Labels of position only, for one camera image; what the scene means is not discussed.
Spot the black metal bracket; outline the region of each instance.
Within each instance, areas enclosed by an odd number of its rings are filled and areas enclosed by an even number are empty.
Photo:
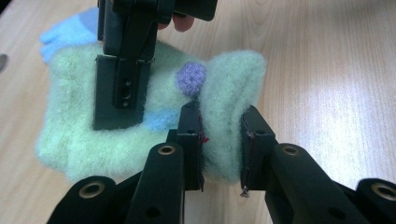
[[[158,23],[174,12],[210,21],[217,0],[99,0],[94,130],[124,129],[143,120]]]
[[[274,223],[396,223],[396,185],[364,179],[357,190],[332,181],[302,147],[278,144],[251,106],[242,117],[241,196],[266,190]]]
[[[177,129],[151,149],[142,172],[118,185],[103,176],[79,181],[49,223],[182,223],[184,191],[204,187],[204,140],[198,103],[185,104]]]

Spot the light green fleece fabric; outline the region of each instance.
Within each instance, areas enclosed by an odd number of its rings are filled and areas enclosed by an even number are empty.
[[[168,129],[177,127],[180,108],[193,100],[177,88],[176,75],[185,63],[197,62],[206,69],[198,96],[209,138],[204,144],[204,174],[222,182],[239,180],[239,119],[260,94],[265,60],[259,53],[236,51],[203,62],[159,42],[144,121],[125,130],[94,131],[95,59],[100,53],[99,44],[62,49],[49,62],[48,107],[35,148],[44,164],[72,181],[90,175],[125,178],[138,173],[149,150],[165,141]]]

